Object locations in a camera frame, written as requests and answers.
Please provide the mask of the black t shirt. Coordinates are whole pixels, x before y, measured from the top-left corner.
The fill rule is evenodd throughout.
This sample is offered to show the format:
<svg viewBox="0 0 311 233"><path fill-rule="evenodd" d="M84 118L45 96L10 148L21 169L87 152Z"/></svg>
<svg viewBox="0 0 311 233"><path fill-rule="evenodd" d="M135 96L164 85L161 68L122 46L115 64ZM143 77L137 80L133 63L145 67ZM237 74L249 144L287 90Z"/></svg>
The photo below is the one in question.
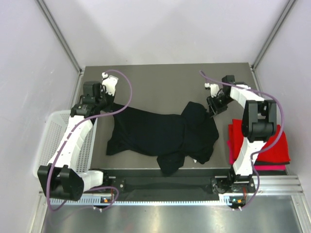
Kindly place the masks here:
<svg viewBox="0 0 311 233"><path fill-rule="evenodd" d="M179 115L127 107L113 118L114 129L106 154L112 156L131 150L155 156L165 175L181 168L186 156L201 164L208 162L219 138L216 123L206 108L192 101Z"/></svg>

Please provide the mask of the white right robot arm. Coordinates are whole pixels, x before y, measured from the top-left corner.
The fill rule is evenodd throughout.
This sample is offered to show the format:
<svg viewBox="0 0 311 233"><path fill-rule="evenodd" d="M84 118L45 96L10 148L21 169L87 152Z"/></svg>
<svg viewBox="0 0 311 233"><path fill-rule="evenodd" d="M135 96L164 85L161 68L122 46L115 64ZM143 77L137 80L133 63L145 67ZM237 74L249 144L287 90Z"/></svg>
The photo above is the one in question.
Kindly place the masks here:
<svg viewBox="0 0 311 233"><path fill-rule="evenodd" d="M245 183L250 183L257 154L277 132L277 105L274 100L259 96L258 91L245 83L235 82L233 75L225 76L221 82L206 82L205 89L210 91L210 96L207 97L210 117L226 111L227 105L232 101L243 107L243 142L226 183L230 191L238 192Z"/></svg>

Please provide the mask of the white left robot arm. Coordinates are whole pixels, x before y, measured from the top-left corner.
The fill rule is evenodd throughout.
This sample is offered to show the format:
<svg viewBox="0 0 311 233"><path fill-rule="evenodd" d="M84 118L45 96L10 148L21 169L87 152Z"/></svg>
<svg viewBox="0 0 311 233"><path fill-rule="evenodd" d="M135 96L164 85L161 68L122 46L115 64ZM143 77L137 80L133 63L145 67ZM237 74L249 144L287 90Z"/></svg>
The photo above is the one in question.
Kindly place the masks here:
<svg viewBox="0 0 311 233"><path fill-rule="evenodd" d="M79 101L71 108L67 129L55 154L47 165L40 165L37 176L47 198L78 201L92 188L106 192L110 180L101 170L78 172L77 160L86 139L101 111L109 111L114 101L116 77L83 84Z"/></svg>

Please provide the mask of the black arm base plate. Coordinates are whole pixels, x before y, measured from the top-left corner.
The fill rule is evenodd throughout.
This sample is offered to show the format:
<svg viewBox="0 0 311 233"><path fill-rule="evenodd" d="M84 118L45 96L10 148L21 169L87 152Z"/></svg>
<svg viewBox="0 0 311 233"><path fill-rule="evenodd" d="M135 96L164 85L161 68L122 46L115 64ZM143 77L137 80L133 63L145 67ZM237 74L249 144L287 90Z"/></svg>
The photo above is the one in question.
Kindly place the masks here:
<svg viewBox="0 0 311 233"><path fill-rule="evenodd" d="M172 175L160 169L104 169L104 184L118 188L119 201L207 201L220 194L251 194L255 187L227 184L228 168L186 168Z"/></svg>

